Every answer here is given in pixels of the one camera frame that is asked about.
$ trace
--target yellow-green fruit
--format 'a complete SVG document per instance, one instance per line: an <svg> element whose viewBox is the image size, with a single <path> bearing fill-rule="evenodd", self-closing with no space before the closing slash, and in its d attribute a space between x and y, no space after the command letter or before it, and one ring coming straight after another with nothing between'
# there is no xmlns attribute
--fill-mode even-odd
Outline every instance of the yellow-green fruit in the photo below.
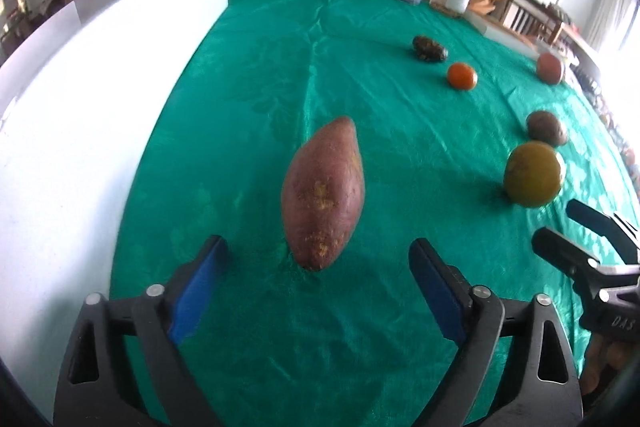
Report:
<svg viewBox="0 0 640 427"><path fill-rule="evenodd" d="M529 208L551 202L564 182L564 160L551 146L539 141L513 150L504 170L504 190L514 203Z"/></svg>

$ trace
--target curtain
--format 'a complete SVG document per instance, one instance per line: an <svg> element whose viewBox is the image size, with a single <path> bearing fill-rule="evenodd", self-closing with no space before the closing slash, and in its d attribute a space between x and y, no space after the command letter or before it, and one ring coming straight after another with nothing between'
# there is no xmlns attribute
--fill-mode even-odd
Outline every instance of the curtain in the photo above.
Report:
<svg viewBox="0 0 640 427"><path fill-rule="evenodd" d="M628 29L636 2L637 0L600 0L584 31L584 39L596 51L608 52L618 49Z"/></svg>

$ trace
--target silver screw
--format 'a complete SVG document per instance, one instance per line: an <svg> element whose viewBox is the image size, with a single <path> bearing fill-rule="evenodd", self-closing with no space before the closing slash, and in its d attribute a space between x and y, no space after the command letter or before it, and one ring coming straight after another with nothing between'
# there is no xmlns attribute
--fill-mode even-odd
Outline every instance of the silver screw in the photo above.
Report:
<svg viewBox="0 0 640 427"><path fill-rule="evenodd" d="M536 301L538 301L543 306L549 306L549 304L553 302L551 300L551 297L549 297L549 295L547 295L546 293L539 293L538 295L536 295Z"/></svg>
<svg viewBox="0 0 640 427"><path fill-rule="evenodd" d="M482 285L474 286L474 295L481 299L487 299L491 297L491 290Z"/></svg>
<svg viewBox="0 0 640 427"><path fill-rule="evenodd" d="M164 293L164 286L161 284L152 284L149 288L146 289L146 294L149 297L158 297Z"/></svg>
<svg viewBox="0 0 640 427"><path fill-rule="evenodd" d="M92 306L100 302L101 299L102 299L102 295L100 295L99 293L89 293L89 295L86 296L86 299L84 300L84 302L89 304L89 306Z"/></svg>

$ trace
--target purple sweet potato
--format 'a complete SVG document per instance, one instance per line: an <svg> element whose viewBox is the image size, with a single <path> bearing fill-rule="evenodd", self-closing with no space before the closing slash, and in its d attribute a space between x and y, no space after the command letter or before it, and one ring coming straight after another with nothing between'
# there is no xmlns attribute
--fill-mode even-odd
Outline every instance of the purple sweet potato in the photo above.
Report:
<svg viewBox="0 0 640 427"><path fill-rule="evenodd" d="M298 149L282 185L282 221L296 262L311 271L330 266L349 242L363 204L356 127L342 116Z"/></svg>

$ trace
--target green tablecloth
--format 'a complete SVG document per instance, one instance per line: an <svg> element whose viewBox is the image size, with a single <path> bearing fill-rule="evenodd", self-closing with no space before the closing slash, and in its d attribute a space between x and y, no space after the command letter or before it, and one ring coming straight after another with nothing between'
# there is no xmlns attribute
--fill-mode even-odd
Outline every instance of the green tablecloth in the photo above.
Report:
<svg viewBox="0 0 640 427"><path fill-rule="evenodd" d="M417 60L417 34L446 45L449 60ZM476 89L448 86L455 61L476 68ZM580 304L570 282L532 253L531 235L548 225L613 263L606 242L570 222L564 206L578 198L634 223L639 208L589 105L564 84L542 84L534 68L426 4L229 0L143 155L111 297L166 281L211 233L228 240L230 270L198 333L180 346L228 427L412 423L455 352L409 272L416 237L471 284L505 298L551 295L580 365L588 338L576 324ZM530 210L505 201L500 184L538 109L567 124L570 142L559 149L567 163L560 197ZM338 261L310 274L287 251L280 187L296 149L343 114L357 126L366 203ZM501 341L473 417L488 407L506 347ZM140 372L139 353L134 362Z"/></svg>

